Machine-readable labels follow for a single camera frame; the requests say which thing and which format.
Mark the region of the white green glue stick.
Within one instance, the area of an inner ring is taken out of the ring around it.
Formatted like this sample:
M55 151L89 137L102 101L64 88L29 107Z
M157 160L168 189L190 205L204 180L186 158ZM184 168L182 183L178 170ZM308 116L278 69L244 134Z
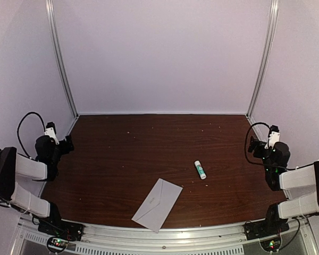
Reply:
M200 161L196 160L196 161L194 162L194 165L195 165L195 167L196 167L196 170L197 170L197 172L198 172L198 174L199 174L200 179L201 179L201 180L206 179L207 176L206 176L206 174L205 174L205 171L204 171L204 169L203 169L202 164L200 163Z

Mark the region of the grey envelope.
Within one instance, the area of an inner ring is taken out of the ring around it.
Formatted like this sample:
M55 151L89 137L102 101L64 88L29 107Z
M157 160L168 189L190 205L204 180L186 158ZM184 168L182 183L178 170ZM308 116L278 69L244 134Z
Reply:
M182 190L183 187L159 178L131 220L158 233Z

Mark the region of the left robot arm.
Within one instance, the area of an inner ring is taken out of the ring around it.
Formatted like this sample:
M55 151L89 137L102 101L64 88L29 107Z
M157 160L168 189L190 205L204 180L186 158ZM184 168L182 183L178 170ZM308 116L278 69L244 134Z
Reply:
M61 157L74 151L74 145L70 135L59 142L43 135L37 139L35 148L36 159L18 153L16 147L0 149L0 205L31 213L45 221L45 227L53 235L60 236L66 225L57 205L34 195L18 181L22 178L34 182L54 181Z

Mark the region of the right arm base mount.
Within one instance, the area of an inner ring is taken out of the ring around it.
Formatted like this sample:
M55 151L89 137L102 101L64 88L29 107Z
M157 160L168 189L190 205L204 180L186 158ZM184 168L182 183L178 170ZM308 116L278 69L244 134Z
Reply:
M282 226L278 228L266 230L264 223L265 222L263 220L257 222L245 222L243 227L246 238L248 241L258 239L261 248L265 252L278 252L282 247L281 234L289 230L289 225L287 223L283 223Z

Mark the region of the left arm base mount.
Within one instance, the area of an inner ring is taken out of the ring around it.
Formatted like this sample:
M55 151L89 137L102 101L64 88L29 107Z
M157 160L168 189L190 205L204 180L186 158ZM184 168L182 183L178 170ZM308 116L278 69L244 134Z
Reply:
M55 226L46 221L40 221L38 231L48 234L46 248L53 254L63 252L71 242L81 241L84 225L61 221L60 226Z

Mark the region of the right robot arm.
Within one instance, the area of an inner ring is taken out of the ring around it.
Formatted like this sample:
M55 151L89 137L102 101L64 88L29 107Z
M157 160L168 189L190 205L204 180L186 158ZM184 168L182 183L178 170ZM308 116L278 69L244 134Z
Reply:
M286 143L264 142L254 137L250 137L249 145L245 145L245 157L248 153L262 160L260 165L264 167L265 180L272 191L313 188L308 194L269 206L262 222L265 234L274 234L289 218L319 215L319 160L288 169L290 150Z

